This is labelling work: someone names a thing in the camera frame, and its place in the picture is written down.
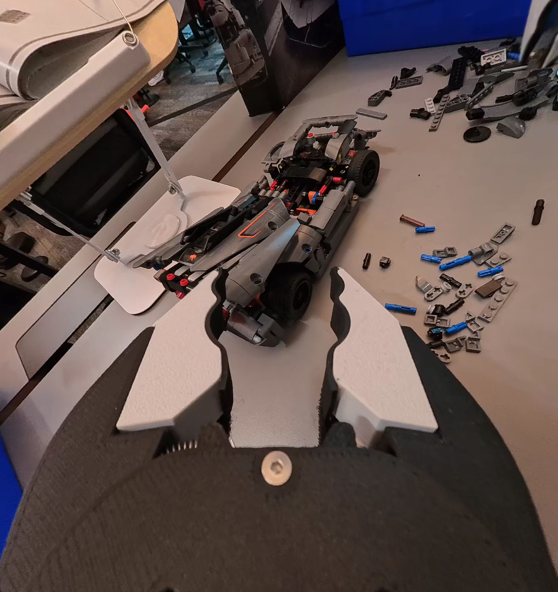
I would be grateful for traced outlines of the small grey lego assembly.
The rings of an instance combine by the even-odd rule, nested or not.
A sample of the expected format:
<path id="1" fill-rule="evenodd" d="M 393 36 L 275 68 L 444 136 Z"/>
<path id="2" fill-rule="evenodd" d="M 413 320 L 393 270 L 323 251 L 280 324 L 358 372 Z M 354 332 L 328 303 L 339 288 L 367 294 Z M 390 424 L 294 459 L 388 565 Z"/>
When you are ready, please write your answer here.
<path id="1" fill-rule="evenodd" d="M 498 252 L 498 245 L 492 241 L 485 242 L 476 248 L 468 250 L 471 260 L 478 266 L 483 265 Z"/>

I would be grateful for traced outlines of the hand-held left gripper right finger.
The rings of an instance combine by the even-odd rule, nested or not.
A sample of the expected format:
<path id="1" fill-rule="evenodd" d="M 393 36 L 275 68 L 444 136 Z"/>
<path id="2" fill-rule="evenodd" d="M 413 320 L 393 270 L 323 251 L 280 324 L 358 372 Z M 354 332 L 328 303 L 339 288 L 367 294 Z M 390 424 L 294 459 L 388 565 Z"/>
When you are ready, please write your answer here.
<path id="1" fill-rule="evenodd" d="M 386 428 L 435 433 L 438 423 L 398 320 L 343 268 L 330 271 L 330 320 L 320 441 L 335 423 L 371 446 Z"/>

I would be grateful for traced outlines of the black office chair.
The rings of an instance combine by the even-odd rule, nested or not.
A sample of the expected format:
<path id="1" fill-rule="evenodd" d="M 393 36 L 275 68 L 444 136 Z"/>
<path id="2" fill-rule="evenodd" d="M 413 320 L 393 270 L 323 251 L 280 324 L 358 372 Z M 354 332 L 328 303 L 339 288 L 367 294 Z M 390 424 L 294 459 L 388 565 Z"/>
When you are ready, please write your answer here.
<path id="1" fill-rule="evenodd" d="M 159 169 L 135 122 L 117 109 L 31 185 L 31 200 L 93 237 Z"/>

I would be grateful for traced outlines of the pile of grey lego plates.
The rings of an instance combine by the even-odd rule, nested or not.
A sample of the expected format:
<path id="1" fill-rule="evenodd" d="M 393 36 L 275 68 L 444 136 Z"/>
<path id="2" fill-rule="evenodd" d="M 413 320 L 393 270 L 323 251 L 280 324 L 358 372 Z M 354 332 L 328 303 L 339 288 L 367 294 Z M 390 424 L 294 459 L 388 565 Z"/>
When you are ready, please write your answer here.
<path id="1" fill-rule="evenodd" d="M 461 46 L 455 54 L 430 64 L 425 72 L 444 77 L 444 86 L 423 104 L 408 109 L 411 120 L 429 124 L 435 132 L 445 115 L 461 114 L 468 127 L 463 139 L 481 143 L 498 134 L 520 138 L 527 123 L 549 108 L 558 112 L 558 64 L 537 66 L 537 53 L 519 64 L 515 38 L 496 47 Z"/>

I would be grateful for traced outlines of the lego set box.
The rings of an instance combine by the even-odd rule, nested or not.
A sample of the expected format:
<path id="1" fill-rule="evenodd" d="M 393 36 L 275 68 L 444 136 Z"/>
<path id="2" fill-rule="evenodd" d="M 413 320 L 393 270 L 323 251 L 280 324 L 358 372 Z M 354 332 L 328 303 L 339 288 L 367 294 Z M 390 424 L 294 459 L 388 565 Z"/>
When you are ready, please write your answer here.
<path id="1" fill-rule="evenodd" d="M 281 111 L 345 45 L 337 1 L 206 1 L 249 116 Z"/>

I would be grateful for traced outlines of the grey lego car model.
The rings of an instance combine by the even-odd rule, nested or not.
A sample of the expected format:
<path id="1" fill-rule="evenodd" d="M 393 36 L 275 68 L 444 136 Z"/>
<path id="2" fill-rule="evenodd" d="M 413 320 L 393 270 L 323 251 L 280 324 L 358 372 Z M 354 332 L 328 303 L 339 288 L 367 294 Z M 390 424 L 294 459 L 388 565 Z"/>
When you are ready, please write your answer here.
<path id="1" fill-rule="evenodd" d="M 265 156 L 264 174 L 230 205 L 211 212 L 137 267 L 177 297 L 218 268 L 225 281 L 227 330 L 258 346 L 275 346 L 283 328 L 309 307 L 315 278 L 326 269 L 374 187 L 379 154 L 367 144 L 378 129 L 357 115 L 304 120 Z"/>

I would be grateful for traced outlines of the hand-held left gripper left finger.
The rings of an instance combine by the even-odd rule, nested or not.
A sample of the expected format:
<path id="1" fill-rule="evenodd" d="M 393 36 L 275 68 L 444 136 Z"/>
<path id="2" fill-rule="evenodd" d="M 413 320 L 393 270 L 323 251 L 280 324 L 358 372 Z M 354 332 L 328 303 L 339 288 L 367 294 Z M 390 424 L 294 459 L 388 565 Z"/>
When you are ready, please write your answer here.
<path id="1" fill-rule="evenodd" d="M 153 325 L 153 332 L 117 422 L 120 432 L 170 428 L 199 433 L 231 407 L 224 347 L 227 272 L 209 273 Z"/>

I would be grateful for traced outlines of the white and wooden book stand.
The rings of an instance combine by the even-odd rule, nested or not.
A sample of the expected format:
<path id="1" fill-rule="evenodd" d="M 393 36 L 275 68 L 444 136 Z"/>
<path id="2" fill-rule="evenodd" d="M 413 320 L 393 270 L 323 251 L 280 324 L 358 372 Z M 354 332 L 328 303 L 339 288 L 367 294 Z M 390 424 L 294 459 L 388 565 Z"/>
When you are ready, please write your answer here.
<path id="1" fill-rule="evenodd" d="M 134 107 L 132 96 L 176 53 L 177 22 L 167 1 L 132 23 L 132 30 L 129 37 L 114 38 L 0 131 L 0 211 L 20 197 L 33 211 L 56 222 L 25 196 L 25 190 L 118 107 L 124 103 Z M 178 179 L 146 121 L 135 124 L 161 166 L 167 191 L 115 244 L 122 248 L 121 254 L 85 241 L 102 255 L 95 279 L 130 315 L 145 313 L 166 291 L 151 278 L 154 270 L 135 265 L 140 256 L 226 207 L 239 192 L 197 176 Z"/>

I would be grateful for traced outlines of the lego instruction booklet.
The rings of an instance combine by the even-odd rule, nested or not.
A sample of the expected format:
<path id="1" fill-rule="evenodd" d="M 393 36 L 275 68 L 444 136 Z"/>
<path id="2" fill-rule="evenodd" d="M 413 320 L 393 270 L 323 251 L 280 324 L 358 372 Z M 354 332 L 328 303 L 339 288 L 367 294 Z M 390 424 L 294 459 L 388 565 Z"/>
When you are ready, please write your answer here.
<path id="1" fill-rule="evenodd" d="M 162 1 L 0 1 L 0 131 Z"/>

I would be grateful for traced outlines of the scattered blue pins grey pieces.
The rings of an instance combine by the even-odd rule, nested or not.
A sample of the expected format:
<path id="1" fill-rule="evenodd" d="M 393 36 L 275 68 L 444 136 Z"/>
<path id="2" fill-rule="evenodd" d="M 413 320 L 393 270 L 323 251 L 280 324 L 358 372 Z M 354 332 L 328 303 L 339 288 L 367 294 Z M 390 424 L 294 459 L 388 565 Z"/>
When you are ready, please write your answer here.
<path id="1" fill-rule="evenodd" d="M 423 325 L 427 347 L 441 362 L 449 364 L 453 354 L 460 352 L 482 352 L 483 331 L 503 307 L 490 323 L 478 319 L 477 315 L 501 287 L 501 282 L 505 278 L 512 279 L 505 271 L 512 256 L 502 249 L 508 239 L 498 246 L 496 255 L 480 266 L 471 260 L 468 252 L 459 256 L 454 247 L 435 249 L 431 255 L 420 256 L 422 262 L 433 263 L 439 271 L 434 282 L 416 276 L 415 286 L 425 304 Z"/>

